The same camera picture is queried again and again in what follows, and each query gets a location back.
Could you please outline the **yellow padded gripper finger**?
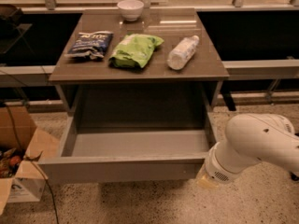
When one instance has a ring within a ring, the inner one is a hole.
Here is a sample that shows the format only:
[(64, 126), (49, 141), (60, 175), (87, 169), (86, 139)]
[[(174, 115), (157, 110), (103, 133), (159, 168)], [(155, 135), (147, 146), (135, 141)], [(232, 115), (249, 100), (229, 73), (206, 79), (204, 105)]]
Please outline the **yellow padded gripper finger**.
[(203, 189), (215, 189), (218, 186), (218, 183), (212, 179), (204, 166), (198, 172), (196, 182)]

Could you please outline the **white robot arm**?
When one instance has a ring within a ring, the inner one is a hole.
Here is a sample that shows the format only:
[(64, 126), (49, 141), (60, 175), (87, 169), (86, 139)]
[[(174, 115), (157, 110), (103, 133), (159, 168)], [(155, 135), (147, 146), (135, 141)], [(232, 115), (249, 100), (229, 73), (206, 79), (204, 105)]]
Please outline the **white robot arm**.
[(234, 182), (241, 173), (262, 161), (299, 174), (299, 137), (292, 123), (275, 114), (241, 114), (231, 118), (224, 141), (209, 151), (197, 184), (214, 189)]

